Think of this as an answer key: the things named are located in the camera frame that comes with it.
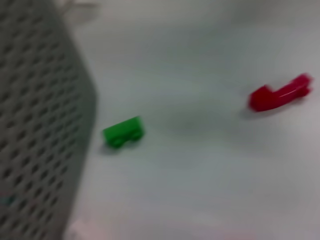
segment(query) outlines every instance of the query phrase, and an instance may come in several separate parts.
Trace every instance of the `red plastic piece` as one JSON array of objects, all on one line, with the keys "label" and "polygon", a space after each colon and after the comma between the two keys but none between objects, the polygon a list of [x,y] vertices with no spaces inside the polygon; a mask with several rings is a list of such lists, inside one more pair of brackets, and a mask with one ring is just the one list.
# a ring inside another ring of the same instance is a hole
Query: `red plastic piece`
[{"label": "red plastic piece", "polygon": [[303,98],[312,90],[309,87],[311,81],[312,78],[304,73],[277,91],[272,91],[268,85],[264,85],[250,95],[249,107],[255,112],[262,112]]}]

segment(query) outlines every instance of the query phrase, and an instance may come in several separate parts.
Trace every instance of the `green lego brick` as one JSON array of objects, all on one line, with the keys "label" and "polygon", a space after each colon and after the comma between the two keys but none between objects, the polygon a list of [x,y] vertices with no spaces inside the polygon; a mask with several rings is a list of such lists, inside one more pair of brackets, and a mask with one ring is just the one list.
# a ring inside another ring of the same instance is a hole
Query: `green lego brick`
[{"label": "green lego brick", "polygon": [[138,141],[145,134],[138,116],[108,127],[102,133],[105,142],[115,149],[121,148],[128,141]]}]

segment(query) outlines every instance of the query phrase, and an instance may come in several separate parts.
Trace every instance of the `green toy block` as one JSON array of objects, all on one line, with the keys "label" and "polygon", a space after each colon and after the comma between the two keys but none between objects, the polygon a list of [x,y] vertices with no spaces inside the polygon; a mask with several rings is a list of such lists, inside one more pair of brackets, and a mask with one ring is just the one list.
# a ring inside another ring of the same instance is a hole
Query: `green toy block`
[{"label": "green toy block", "polygon": [[140,117],[136,116],[102,131],[106,144],[110,147],[121,148],[128,141],[140,140],[144,133]]}]

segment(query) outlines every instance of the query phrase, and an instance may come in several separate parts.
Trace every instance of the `gray perforated panel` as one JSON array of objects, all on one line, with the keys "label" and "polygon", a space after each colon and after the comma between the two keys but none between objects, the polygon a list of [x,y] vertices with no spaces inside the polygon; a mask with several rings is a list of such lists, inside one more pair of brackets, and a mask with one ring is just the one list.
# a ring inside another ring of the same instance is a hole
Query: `gray perforated panel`
[{"label": "gray perforated panel", "polygon": [[0,240],[57,240],[94,118],[94,90],[52,4],[0,0]]}]

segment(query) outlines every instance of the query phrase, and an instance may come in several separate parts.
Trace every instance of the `red toy piece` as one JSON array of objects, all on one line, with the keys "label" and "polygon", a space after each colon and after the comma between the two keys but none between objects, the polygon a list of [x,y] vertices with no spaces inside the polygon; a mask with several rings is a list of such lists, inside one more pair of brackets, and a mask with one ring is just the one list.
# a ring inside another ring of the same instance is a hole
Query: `red toy piece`
[{"label": "red toy piece", "polygon": [[304,73],[293,79],[289,84],[277,91],[272,91],[268,85],[260,87],[251,93],[249,107],[255,112],[262,112],[281,107],[295,99],[307,96],[312,78]]}]

